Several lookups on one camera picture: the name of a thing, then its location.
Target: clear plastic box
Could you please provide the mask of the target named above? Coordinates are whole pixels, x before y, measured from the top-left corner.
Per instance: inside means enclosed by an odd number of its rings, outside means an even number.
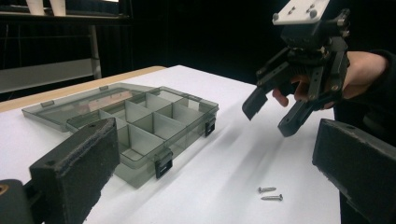
[[[173,159],[215,129],[219,105],[166,87],[118,83],[24,108],[26,117],[72,133],[99,119],[115,118],[121,165],[116,175],[139,188],[160,178]]]

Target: metal screw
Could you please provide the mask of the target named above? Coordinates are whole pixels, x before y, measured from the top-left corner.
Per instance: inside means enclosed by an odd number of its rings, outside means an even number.
[[[349,36],[349,31],[343,31],[343,32],[341,33],[341,36],[342,36],[342,37],[347,37],[347,36]]]
[[[339,88],[339,87],[338,87],[337,85],[333,85],[333,86],[332,86],[332,91],[337,91],[338,88]]]
[[[266,191],[273,191],[273,190],[276,190],[276,188],[262,188],[262,187],[259,187],[259,189],[258,189],[260,194],[262,194],[262,193],[264,193]]]
[[[312,8],[314,8],[315,7],[315,4],[312,4],[307,10],[306,10],[306,12],[308,13]]]
[[[283,196],[282,196],[282,194],[279,194],[279,196],[267,196],[267,197],[262,197],[262,200],[278,200],[278,201],[283,201]]]
[[[274,19],[274,21],[277,21],[277,20],[279,20],[279,14],[277,14],[277,13],[274,13],[274,15],[273,15],[273,19]]]
[[[0,195],[6,193],[8,190],[8,185],[0,184]]]
[[[337,26],[345,26],[346,25],[346,19],[341,18],[337,21]]]
[[[309,12],[309,16],[314,19],[318,15],[318,12],[316,10],[312,10]]]

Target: box latch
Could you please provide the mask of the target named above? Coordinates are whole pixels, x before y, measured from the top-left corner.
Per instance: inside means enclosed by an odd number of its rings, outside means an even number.
[[[211,119],[205,123],[205,136],[210,135],[215,130],[216,118]]]
[[[155,176],[157,179],[161,178],[173,166],[173,152],[167,148],[164,153],[157,156],[158,160],[155,161]]]

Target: table surface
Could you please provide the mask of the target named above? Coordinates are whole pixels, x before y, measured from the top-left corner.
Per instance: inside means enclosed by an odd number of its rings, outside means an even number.
[[[165,176],[139,189],[113,175],[86,223],[340,223],[338,189],[312,165],[319,121],[332,119],[331,110],[313,113],[297,134],[284,138],[277,124],[290,106],[269,96],[252,121],[243,114],[254,85],[184,66],[141,72],[150,73],[113,82],[165,86],[216,102],[216,130],[175,158]],[[69,94],[42,93],[30,104]],[[0,179],[26,183],[29,166],[70,136],[24,117],[26,102],[8,110],[0,104]],[[261,200],[258,187],[276,187],[264,195],[282,194],[284,201]]]

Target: human hand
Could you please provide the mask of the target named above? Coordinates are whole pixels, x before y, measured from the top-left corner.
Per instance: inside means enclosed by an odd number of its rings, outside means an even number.
[[[389,62],[386,58],[369,52],[349,51],[347,57],[350,65],[347,69],[343,86],[343,95],[346,99],[366,92],[389,66]],[[296,92],[294,93],[294,98],[296,100],[307,101],[310,82],[309,76],[295,76],[290,82],[299,82]],[[289,99],[282,95],[279,89],[273,90],[273,96],[281,105],[287,106],[289,104]]]

